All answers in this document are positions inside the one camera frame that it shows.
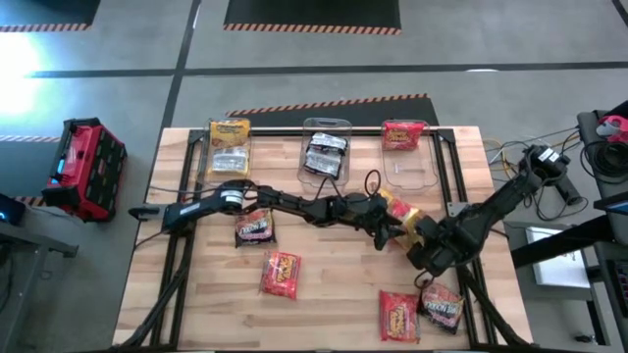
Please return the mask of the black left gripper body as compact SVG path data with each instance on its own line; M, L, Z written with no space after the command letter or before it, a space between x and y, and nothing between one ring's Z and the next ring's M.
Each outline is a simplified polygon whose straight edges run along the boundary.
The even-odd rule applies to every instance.
M392 224L387 209L387 200L379 193L349 193L342 198L338 221L364 230L373 238L375 249L381 251L390 239L390 227L398 227Z

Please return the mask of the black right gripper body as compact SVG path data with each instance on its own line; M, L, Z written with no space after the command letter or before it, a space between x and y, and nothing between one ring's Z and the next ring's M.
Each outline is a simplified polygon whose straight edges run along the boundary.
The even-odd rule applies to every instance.
M435 277L448 268L467 265L474 259L474 230L470 220L444 218L438 225L438 234L421 234L429 257L425 270Z

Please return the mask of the clear plastic bin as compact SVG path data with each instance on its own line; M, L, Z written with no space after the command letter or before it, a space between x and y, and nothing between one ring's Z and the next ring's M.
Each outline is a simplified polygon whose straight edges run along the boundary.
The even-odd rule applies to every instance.
M232 180L232 179L246 179L249 177L250 169L251 169L251 159L252 159L252 139L251 139L251 123L250 123L250 131L249 136L244 146L249 153L249 170L246 175L240 174L232 174L232 173L214 173L211 171L212 164L212 154L216 149L211 145L211 137L210 137L210 124L215 121L222 120L235 120L235 119L245 119L245 118L221 118L221 119L209 119L207 124L203 130L203 142L200 152L200 162L198 165L198 177L203 182L205 187L209 186L218 186L219 184Z
M315 132L324 132L330 135L343 137L348 141L348 148L343 155L342 165L340 168L340 176L338 179L333 179L329 176L321 176L315 175L303 168L303 163L305 161L305 153L309 148L308 142L311 136ZM331 118L308 118L303 122L302 126L302 138L300 143L300 153L299 153L299 166L297 177L298 179L304 183L308 184L311 187L318 187L325 178L328 180L324 185L324 188L331 188L331 183L335 186L344 187L348 183L349 172L350 172L350 154L351 154L351 135L352 135L352 124L346 120L340 119L331 119Z
M423 129L418 147L411 151L384 150L381 139L382 165L387 183L400 190L423 191L439 181L438 167L435 162L433 136L430 125L420 120L387 120L402 122L423 122Z

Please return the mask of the white board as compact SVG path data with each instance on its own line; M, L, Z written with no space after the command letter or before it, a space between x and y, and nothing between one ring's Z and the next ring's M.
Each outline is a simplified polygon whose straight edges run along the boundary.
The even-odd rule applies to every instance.
M581 250L565 253L533 265L536 284L590 289Z

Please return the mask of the black support beam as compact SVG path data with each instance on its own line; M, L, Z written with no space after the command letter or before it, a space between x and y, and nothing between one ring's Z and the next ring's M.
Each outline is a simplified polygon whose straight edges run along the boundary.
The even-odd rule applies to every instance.
M513 265L520 268L540 263L598 242L617 244L608 216L599 216L576 227L542 238L511 252Z

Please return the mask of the black hazard-striped floor mat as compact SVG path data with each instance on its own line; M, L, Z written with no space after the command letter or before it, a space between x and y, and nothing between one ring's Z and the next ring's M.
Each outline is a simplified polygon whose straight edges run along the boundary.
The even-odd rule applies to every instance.
M0 33L84 31L101 0L0 0Z
M398 0L230 0L226 31L399 35Z
M0 135L0 194L29 207L45 205L46 186L60 138Z
M226 116L249 119L255 127L302 126L308 118L346 120L353 126L379 126L386 120L440 124L432 100L425 93L232 110Z

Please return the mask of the black power brick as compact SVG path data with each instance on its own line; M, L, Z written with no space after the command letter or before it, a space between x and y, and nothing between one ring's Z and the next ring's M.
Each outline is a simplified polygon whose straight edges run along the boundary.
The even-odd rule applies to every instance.
M583 201L583 197L572 183L567 174L553 183L559 195L567 206L574 206Z

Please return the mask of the dark screen device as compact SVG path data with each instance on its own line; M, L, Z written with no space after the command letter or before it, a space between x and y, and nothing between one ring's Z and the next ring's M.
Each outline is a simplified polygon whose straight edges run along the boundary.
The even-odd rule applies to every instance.
M594 202L594 208L608 213L628 216L628 191L597 200Z

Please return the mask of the dark side table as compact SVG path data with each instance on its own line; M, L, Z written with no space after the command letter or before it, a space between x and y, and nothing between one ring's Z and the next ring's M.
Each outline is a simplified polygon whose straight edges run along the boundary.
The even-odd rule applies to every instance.
M584 143L580 160L585 172L595 180L601 198L628 191L628 176L605 176L593 165L594 153L603 142L603 138L597 134L596 129L599 119L605 113L606 110L594 110L577 115L580 138Z

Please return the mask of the red pink handheld device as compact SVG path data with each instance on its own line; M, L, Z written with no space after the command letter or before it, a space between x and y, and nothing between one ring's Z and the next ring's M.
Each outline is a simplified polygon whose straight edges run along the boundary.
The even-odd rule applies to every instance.
M628 144L628 118L618 115L604 116L596 127L596 134L608 142Z

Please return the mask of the red black tool case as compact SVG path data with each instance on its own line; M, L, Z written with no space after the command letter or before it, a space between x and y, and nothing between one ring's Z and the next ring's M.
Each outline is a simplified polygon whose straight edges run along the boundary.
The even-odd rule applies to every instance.
M106 223L116 215L126 145L97 118L64 121L42 197L86 223Z

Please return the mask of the grey side stand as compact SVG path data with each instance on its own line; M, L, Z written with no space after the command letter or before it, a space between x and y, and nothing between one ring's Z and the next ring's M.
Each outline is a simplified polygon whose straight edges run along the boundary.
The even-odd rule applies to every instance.
M55 251L74 258L78 249L47 235L0 223L0 353L16 348L47 255Z

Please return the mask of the black device with blue light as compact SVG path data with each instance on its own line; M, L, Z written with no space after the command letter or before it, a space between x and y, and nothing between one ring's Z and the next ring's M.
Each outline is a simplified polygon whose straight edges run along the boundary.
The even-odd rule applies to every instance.
M26 205L0 193L0 223L19 226L26 211Z

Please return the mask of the black aluminium frame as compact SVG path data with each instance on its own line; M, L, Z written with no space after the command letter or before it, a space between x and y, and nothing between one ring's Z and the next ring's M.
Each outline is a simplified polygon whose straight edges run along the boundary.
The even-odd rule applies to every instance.
M458 156L467 199L481 202L494 192L487 157L476 126L430 127L453 137L455 147L442 143L445 170L454 201L462 191L453 181L452 148ZM341 191L363 190L372 169L384 176L378 127L361 127L351 137L349 181ZM159 142L150 186L180 184L190 128L166 128ZM285 192L312 197L318 186L297 179L302 131L296 127L252 129L250 177ZM301 218L274 212L279 250L302 257L297 299L258 292L264 253L262 247L234 247L234 218L213 215L199 221L191 248L191 265L183 311L175 315L177 298L165 308L161 338L149 347L150 333L136 353L219 351L364 351L462 350L470 347L463 317L456 335L445 333L420 319L418 344L382 341L379 334L379 290L407 292L419 271L401 248L390 241L382 251L372 238L349 227L316 228ZM122 347L157 301L166 264L168 236L141 245L131 259L122 307L111 352ZM479 257L488 294L515 332L532 342L516 270L507 239L492 233Z

